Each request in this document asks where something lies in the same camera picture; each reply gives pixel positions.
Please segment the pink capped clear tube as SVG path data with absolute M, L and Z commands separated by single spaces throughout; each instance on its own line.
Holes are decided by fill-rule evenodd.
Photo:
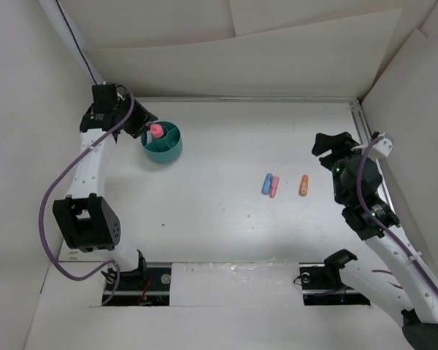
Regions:
M 150 134 L 154 139 L 161 139 L 165 135 L 163 126 L 159 123 L 152 123 L 150 125 Z

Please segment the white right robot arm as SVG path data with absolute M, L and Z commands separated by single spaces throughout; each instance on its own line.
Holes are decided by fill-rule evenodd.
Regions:
M 363 268 L 352 252 L 341 249 L 324 260 L 323 286 L 316 296 L 332 297 L 354 289 L 373 302 L 401 328 L 414 349 L 438 349 L 438 278 L 408 239 L 399 218 L 377 194 L 383 181 L 377 160 L 387 158 L 393 142 L 374 133 L 359 144 L 348 132 L 317 133 L 312 154 L 330 170 L 334 200 L 357 236 L 385 263 L 398 284 Z

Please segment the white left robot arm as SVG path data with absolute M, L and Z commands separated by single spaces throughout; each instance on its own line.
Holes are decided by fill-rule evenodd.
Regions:
M 107 169 L 121 132 L 144 136 L 157 120 L 119 84 L 93 85 L 93 103 L 80 123 L 81 153 L 65 198 L 53 202 L 53 215 L 66 245 L 82 253 L 100 251 L 114 260 L 132 289 L 147 283 L 142 253 L 123 242 L 121 223 L 104 197 Z

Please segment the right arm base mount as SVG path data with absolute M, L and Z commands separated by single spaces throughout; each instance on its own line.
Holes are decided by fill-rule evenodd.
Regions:
M 343 284 L 324 263 L 299 263 L 299 274 L 293 282 L 301 287 L 305 306 L 371 305 L 367 297 Z

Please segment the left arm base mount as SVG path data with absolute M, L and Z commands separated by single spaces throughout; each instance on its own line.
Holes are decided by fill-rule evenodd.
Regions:
M 104 306 L 169 306 L 172 280 L 170 263 L 148 263 L 147 276 L 143 279 L 128 272 L 122 273 L 119 285 L 109 301 L 107 299 L 115 287 L 116 271 L 108 267 L 101 274 L 105 278 L 101 297 Z

